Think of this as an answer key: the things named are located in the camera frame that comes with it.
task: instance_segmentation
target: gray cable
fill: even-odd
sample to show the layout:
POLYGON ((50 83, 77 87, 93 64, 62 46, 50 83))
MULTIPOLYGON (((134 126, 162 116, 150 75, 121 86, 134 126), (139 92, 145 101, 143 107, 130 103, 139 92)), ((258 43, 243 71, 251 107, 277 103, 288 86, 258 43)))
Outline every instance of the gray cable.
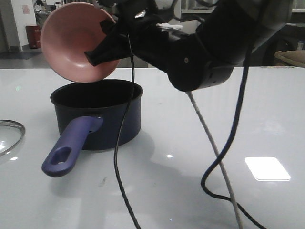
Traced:
MULTIPOLYGON (((196 111, 196 113, 197 113, 197 115, 198 115, 198 117, 200 119, 200 122, 201 122, 201 124, 202 124, 202 126, 203 126, 203 128, 204 128, 204 130, 206 132, 206 135, 208 136, 208 138, 210 140, 210 143, 211 143, 212 148, 213 148, 213 150, 214 150, 214 152, 216 154, 216 157, 218 157, 219 151, 218 151, 217 146, 215 144, 215 141, 214 141, 214 139, 212 137, 212 134, 211 134, 208 126, 206 125, 206 123, 205 123, 205 121, 204 121, 204 119, 203 119, 203 117, 201 115, 201 112, 200 112, 200 110, 199 110, 199 108, 198 108, 198 106, 196 104, 196 101, 194 100, 193 93, 192 92, 185 92, 185 93, 189 96, 189 98, 190 98, 190 100, 192 102, 192 105, 193 105, 193 107, 194 107, 194 109, 195 109, 195 111, 196 111)), ((229 191, 229 194, 230 194, 230 198, 232 200, 231 202, 232 202, 234 213, 235 213, 235 216, 236 216, 236 221, 237 221, 237 224, 238 224, 238 228, 239 229, 243 229, 243 224, 242 224, 242 221, 241 221, 241 218, 240 218, 240 215, 239 215, 238 205, 237 205, 237 202, 236 202, 236 199, 235 199, 235 196, 234 196, 234 192, 233 192, 233 189, 232 189, 232 186, 231 186, 228 174, 227 174, 227 172, 226 172, 226 170, 224 168, 224 164, 222 163, 222 161, 219 163, 219 166, 220 166, 221 172, 223 174, 225 183, 227 185, 227 188, 228 188, 228 191, 229 191)))

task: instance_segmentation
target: table surface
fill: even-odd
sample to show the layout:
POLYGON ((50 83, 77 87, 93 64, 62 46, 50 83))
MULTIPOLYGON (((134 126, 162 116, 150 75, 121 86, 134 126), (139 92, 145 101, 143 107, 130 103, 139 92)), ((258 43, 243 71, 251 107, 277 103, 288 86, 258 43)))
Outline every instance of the table surface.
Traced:
MULTIPOLYGON (((194 92, 219 149, 230 132, 241 74, 235 68, 222 85, 194 92)), ((131 70, 116 69, 109 78, 129 80, 131 70)), ((157 69, 136 69, 136 82, 144 90, 142 128, 119 147, 118 165, 141 227, 237 228, 231 203, 200 187, 215 155, 187 95, 157 69)), ((41 170, 59 137, 50 94, 68 83, 51 69, 0 70, 0 119, 26 128, 23 141, 0 157, 2 229, 134 228, 115 178, 113 150, 82 151, 73 171, 60 178, 41 170)), ((304 85, 305 69, 251 68, 236 138, 223 160, 238 202, 270 229, 305 225, 304 85), (246 157, 277 158, 290 179, 257 180, 246 157)), ((228 195, 219 168, 207 186, 228 195)), ((242 220, 245 229, 257 228, 242 220)))

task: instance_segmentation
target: trash can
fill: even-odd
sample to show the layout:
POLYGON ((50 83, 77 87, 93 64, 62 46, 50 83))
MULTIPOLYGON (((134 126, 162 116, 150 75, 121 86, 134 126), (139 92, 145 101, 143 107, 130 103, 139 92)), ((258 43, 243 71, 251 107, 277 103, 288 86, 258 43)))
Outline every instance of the trash can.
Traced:
POLYGON ((26 25, 25 30, 28 36, 29 47, 31 49, 37 49, 41 47, 40 34, 41 28, 39 25, 26 25))

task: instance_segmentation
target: pot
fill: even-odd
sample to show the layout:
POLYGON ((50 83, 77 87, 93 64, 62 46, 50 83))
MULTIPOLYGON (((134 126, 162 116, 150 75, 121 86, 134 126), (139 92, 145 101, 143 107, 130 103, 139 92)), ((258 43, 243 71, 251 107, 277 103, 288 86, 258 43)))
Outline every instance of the pot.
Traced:
MULTIPOLYGON (((60 138, 42 164, 51 177, 69 173, 82 149, 114 148, 132 83, 102 80, 95 83, 71 83, 55 90, 55 106, 60 138)), ((119 145, 135 138, 141 128, 143 89, 135 84, 133 98, 122 128, 119 145)))

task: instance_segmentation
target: pink plate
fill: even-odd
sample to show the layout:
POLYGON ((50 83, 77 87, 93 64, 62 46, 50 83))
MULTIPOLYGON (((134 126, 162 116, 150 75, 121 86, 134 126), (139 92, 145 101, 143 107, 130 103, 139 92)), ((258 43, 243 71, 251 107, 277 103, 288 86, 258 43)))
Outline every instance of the pink plate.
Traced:
POLYGON ((57 74, 70 81, 90 83, 114 71, 119 60, 94 67, 84 54, 106 37, 100 27, 103 20, 114 22, 106 11, 84 2, 65 4, 49 15, 41 32, 41 49, 57 74))

